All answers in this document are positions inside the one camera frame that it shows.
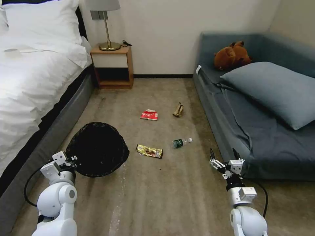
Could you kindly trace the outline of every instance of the power cord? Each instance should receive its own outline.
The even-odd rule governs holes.
[[[31,176],[27,179],[27,181],[26,181],[26,183],[25,183],[25,186],[24,186],[24,199],[25,199],[25,201],[26,201],[28,204],[30,204],[30,205],[32,205],[32,206],[34,206],[34,207],[37,207],[37,204],[32,203],[32,202],[29,200],[29,198],[27,197],[27,193],[26,193],[26,191],[27,191],[27,185],[29,184],[29,182],[30,182],[30,180],[32,179],[32,177],[36,174],[36,172],[39,171],[44,165],[42,165],[40,168],[38,168],[37,170],[35,170],[35,171],[31,174]]]
[[[123,43],[124,45],[121,44],[121,46],[124,47],[124,48],[126,48],[126,47],[128,47],[128,46],[132,47],[132,45],[129,44],[129,43],[127,43],[125,40],[123,40],[122,43]]]
[[[255,181],[255,180],[252,180],[252,179],[245,178],[245,177],[241,176],[240,174],[235,173],[235,172],[232,171],[232,170],[229,170],[229,171],[232,172],[234,175],[237,175],[237,176],[239,176],[239,177],[241,177],[241,178],[243,178],[243,179],[245,179],[245,180],[251,181],[251,182],[257,184],[259,187],[262,188],[263,192],[265,193],[265,208],[264,208],[264,210],[263,210],[262,216],[263,216],[264,218],[266,218],[267,209],[268,209],[268,193],[267,193],[267,190],[266,190],[259,182]]]

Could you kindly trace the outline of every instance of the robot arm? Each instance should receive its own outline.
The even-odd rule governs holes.
[[[267,236],[267,222],[260,213],[249,207],[257,196],[254,187],[245,187],[242,182],[241,171],[243,159],[230,160],[224,165],[215,159],[212,149],[210,150],[210,164],[218,172],[222,173],[227,181],[226,190],[230,195],[233,207],[230,213],[230,222],[235,236]]]
[[[52,158],[52,162],[41,168],[41,172],[50,182],[49,187],[39,195],[38,224],[32,236],[77,236],[77,226],[73,219],[77,198],[74,166],[67,162],[63,152],[53,155]]]

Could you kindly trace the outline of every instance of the brass lamp base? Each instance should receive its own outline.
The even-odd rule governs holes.
[[[102,51],[115,51],[120,49],[119,43],[114,43],[111,41],[107,41],[107,43],[101,43],[98,45],[98,48]]]

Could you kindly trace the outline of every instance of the gray cushion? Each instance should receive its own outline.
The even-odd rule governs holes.
[[[271,62],[252,63],[221,76],[297,130],[315,119],[315,79]]]

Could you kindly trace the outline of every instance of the beige carpet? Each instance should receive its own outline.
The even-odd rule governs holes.
[[[178,102],[183,117],[172,115]],[[158,121],[141,120],[146,109],[158,112]],[[127,162],[109,176],[92,179],[77,175],[75,220],[78,235],[234,235],[231,207],[221,175],[209,166],[210,148],[220,154],[192,79],[135,79],[132,90],[95,90],[84,113],[65,140],[88,122],[106,122],[117,128],[130,150]],[[172,149],[172,140],[193,142]],[[139,155],[136,145],[164,149],[163,159]],[[314,183],[264,182],[269,192],[269,235],[314,235]],[[35,201],[46,188],[38,180]],[[263,211],[264,194],[255,186],[255,208]],[[25,205],[13,235],[31,235],[37,211]]]

